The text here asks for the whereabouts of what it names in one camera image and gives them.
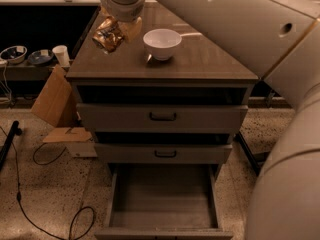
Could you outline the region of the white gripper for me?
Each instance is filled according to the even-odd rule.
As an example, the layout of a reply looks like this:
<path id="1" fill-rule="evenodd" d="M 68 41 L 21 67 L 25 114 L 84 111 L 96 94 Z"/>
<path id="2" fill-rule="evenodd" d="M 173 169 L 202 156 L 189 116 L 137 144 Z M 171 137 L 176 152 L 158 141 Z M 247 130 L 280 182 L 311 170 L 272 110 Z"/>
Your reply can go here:
<path id="1" fill-rule="evenodd" d="M 145 0 L 101 0 L 101 13 L 107 17 L 112 15 L 121 21 L 119 28 L 127 43 L 132 42 L 142 29 L 142 9 Z"/>

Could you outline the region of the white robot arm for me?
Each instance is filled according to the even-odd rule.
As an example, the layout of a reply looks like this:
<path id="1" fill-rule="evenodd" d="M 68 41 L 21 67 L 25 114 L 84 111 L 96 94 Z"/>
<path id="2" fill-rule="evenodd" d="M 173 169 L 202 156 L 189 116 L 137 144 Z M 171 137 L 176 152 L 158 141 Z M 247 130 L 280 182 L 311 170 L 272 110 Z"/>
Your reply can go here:
<path id="1" fill-rule="evenodd" d="M 130 21 L 143 0 L 101 0 Z M 320 240 L 319 6 L 309 0 L 157 0 L 296 111 L 255 184 L 246 240 Z"/>

